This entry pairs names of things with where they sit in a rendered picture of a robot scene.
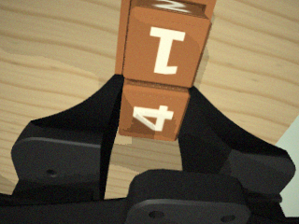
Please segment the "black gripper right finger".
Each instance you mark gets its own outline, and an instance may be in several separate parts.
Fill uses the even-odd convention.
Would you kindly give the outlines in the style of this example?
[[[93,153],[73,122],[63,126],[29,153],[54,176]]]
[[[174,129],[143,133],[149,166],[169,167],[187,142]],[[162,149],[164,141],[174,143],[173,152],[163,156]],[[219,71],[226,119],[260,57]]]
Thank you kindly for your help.
[[[236,177],[252,213],[284,221],[280,192],[296,171],[287,150],[232,122],[195,86],[189,92],[178,133],[182,171]]]

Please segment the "brown calendar cube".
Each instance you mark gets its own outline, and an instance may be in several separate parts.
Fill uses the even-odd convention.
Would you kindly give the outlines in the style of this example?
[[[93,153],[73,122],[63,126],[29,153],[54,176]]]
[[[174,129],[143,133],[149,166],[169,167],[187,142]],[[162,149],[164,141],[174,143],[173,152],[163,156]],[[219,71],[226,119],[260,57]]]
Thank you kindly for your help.
[[[118,134],[175,142],[190,98],[188,88],[125,78]]]
[[[189,89],[195,81],[211,26],[210,19],[195,4],[135,0],[123,76]]]

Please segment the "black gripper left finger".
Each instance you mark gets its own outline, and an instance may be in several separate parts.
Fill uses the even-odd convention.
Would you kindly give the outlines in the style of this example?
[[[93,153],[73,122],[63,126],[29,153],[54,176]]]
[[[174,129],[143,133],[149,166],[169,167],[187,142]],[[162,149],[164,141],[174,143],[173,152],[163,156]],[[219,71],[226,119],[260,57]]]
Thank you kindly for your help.
[[[105,199],[124,76],[60,113],[30,120],[11,149],[14,205]]]

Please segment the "orange rectangular tray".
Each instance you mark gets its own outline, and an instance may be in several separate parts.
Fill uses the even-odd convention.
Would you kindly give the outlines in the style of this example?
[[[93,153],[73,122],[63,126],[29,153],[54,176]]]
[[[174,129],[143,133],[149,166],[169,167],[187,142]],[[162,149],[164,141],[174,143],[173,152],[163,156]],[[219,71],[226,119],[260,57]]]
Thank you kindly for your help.
[[[118,43],[115,63],[115,74],[123,75],[125,52],[127,45],[127,36],[129,28],[129,20],[131,15],[131,9],[135,0],[121,0],[121,14],[118,32]],[[211,20],[214,7],[217,0],[176,0],[180,2],[195,4],[207,15]]]

